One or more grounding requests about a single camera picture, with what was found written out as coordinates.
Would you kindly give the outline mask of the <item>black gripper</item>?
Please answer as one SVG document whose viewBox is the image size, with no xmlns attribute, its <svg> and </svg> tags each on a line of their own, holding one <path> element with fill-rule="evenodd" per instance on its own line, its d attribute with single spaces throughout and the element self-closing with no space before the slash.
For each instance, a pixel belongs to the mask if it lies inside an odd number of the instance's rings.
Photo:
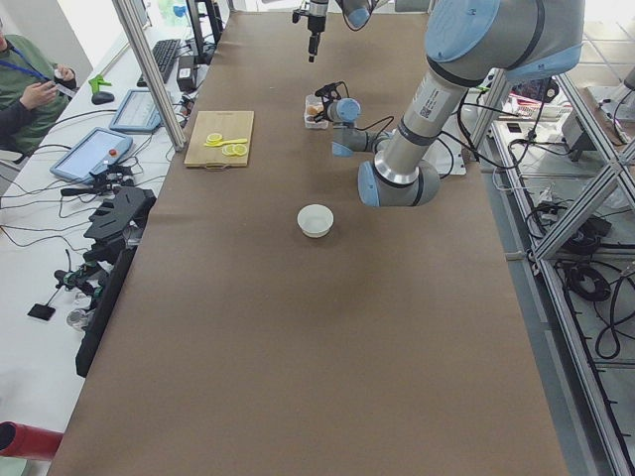
<svg viewBox="0 0 635 476">
<path fill-rule="evenodd" d="M 343 80 L 326 84 L 315 92 L 315 96 L 319 97 L 323 104 L 323 112 L 317 117 L 318 120 L 320 118 L 327 121 L 330 120 L 328 116 L 328 108 L 343 98 L 338 90 L 340 86 L 343 86 L 344 92 L 347 92 L 347 85 Z"/>
<path fill-rule="evenodd" d="M 309 0 L 305 1 L 301 8 L 292 12 L 292 22 L 297 24 L 302 17 L 306 17 L 308 19 L 308 29 L 314 34 L 311 34 L 309 39 L 309 62 L 315 62 L 318 54 L 320 34 L 325 31 L 327 10 L 327 0 Z"/>
</svg>

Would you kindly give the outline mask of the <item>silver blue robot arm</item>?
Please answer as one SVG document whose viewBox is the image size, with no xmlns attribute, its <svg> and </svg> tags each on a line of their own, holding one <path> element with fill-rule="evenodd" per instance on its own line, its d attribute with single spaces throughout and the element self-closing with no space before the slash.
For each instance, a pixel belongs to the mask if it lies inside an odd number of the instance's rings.
<svg viewBox="0 0 635 476">
<path fill-rule="evenodd" d="M 572 69 L 584 8 L 582 1 L 439 2 L 425 35 L 428 70 L 392 134 L 356 129 L 359 103 L 332 84 L 317 90 L 323 110 L 315 118 L 332 123 L 333 153 L 374 155 L 358 170 L 360 200 L 372 207 L 430 201 L 441 179 L 426 154 L 460 99 L 493 68 L 512 84 Z"/>
<path fill-rule="evenodd" d="M 385 5 L 386 1 L 367 0 L 337 0 L 344 23 L 351 31 L 362 29 L 370 20 L 374 11 Z M 309 62 L 314 62 L 318 55 L 321 34 L 325 31 L 328 12 L 328 0 L 303 1 L 301 6 L 292 13 L 292 22 L 297 24 L 302 18 L 308 21 L 310 31 L 308 46 Z"/>
</svg>

